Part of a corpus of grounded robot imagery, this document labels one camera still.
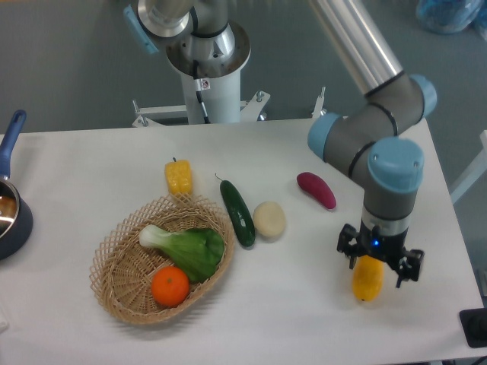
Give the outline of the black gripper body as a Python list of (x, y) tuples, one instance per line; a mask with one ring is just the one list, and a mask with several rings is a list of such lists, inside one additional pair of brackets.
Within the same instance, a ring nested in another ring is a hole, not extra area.
[(368, 255), (386, 262), (389, 266), (398, 266), (399, 261), (406, 255), (404, 242), (407, 233), (408, 230), (405, 230), (394, 236), (384, 236), (361, 224), (357, 240), (359, 255)]

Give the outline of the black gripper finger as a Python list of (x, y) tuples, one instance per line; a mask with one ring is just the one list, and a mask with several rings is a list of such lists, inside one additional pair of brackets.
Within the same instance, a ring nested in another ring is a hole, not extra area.
[(345, 224), (339, 234), (337, 251), (349, 260), (349, 268), (353, 269), (361, 254), (359, 245), (360, 233), (350, 224)]
[(396, 288), (400, 288), (404, 281), (417, 281), (422, 270), (425, 252), (420, 249), (402, 249), (395, 255), (390, 255), (386, 263), (396, 272)]

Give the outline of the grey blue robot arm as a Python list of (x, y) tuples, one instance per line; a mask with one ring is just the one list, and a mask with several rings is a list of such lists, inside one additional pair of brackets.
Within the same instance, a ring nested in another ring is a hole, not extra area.
[[(429, 80), (407, 75), (360, 1), (310, 4), (366, 98), (351, 116), (320, 114), (309, 148), (363, 188), (361, 226), (345, 225), (337, 249), (351, 262), (385, 262), (399, 282), (417, 281), (424, 258), (404, 246), (423, 177), (424, 155), (401, 134), (431, 113)], [(124, 18), (146, 52), (163, 49), (180, 74), (191, 124), (236, 123), (249, 111), (240, 101), (240, 70), (250, 57), (245, 30), (230, 21), (224, 1), (132, 1)]]

